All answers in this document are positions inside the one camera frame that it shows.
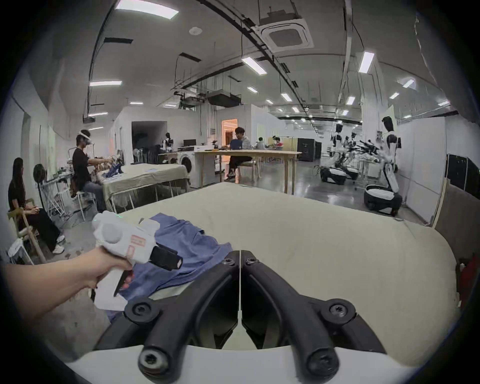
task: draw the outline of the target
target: sticker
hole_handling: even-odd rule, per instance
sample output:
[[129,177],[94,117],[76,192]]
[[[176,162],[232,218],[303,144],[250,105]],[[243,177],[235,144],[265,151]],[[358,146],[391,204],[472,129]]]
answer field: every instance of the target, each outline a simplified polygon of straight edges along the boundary
[[145,246],[145,239],[141,238],[141,237],[138,237],[138,236],[135,236],[135,235],[132,235],[132,237],[130,238],[130,243],[140,245],[141,247],[144,247]]
[[135,247],[129,245],[127,249],[127,259],[131,259],[135,253]]

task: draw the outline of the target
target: black pants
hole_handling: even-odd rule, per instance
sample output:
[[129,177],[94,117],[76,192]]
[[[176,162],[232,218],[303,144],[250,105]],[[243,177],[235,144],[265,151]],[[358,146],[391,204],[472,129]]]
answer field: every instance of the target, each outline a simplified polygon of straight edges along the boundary
[[251,161],[252,158],[250,156],[230,156],[230,163],[228,164],[228,171],[234,171],[238,168],[241,163],[246,161]]
[[[43,241],[47,244],[48,249],[53,251],[55,245],[57,245],[57,237],[60,236],[60,230],[50,220],[44,209],[40,208],[40,211],[36,215],[26,216],[28,224],[35,228]],[[20,220],[19,229],[25,228],[23,220]]]

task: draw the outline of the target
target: woman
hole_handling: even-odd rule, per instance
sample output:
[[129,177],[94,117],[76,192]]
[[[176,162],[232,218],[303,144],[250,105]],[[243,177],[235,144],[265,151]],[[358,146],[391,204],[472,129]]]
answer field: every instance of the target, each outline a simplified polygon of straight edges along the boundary
[[[38,230],[40,237],[47,244],[48,249],[54,254],[60,254],[64,248],[57,243],[63,241],[65,236],[60,233],[60,230],[50,220],[44,209],[37,206],[30,207],[25,205],[25,186],[23,180],[24,161],[17,157],[13,162],[12,181],[8,187],[8,203],[10,210],[15,208],[23,208],[28,224]],[[23,220],[18,222],[19,229],[25,227]]]

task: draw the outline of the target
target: white chair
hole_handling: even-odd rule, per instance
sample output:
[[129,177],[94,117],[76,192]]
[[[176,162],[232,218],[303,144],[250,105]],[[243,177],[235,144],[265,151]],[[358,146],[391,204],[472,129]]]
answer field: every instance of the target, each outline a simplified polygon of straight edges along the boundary
[[92,196],[93,201],[94,201],[95,210],[98,212],[98,210],[96,209],[96,198],[95,198],[95,195],[93,193],[85,192],[85,191],[77,191],[77,194],[74,197],[78,200],[78,205],[80,207],[80,212],[82,212],[82,217],[84,219],[84,222],[86,220],[85,220],[84,209],[82,207],[82,199],[81,198],[87,196],[88,194]]

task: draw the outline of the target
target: human hand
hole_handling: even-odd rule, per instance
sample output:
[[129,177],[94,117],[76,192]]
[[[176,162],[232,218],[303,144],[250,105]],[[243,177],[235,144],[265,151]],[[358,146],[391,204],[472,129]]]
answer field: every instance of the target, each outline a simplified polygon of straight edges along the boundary
[[77,270],[83,275],[85,286],[92,289],[96,288],[98,282],[103,279],[113,267],[131,271],[131,274],[125,279],[122,289],[128,288],[134,278],[132,265],[129,261],[123,257],[112,255],[103,247],[96,247],[90,252],[76,257],[73,261],[76,261],[78,264]]

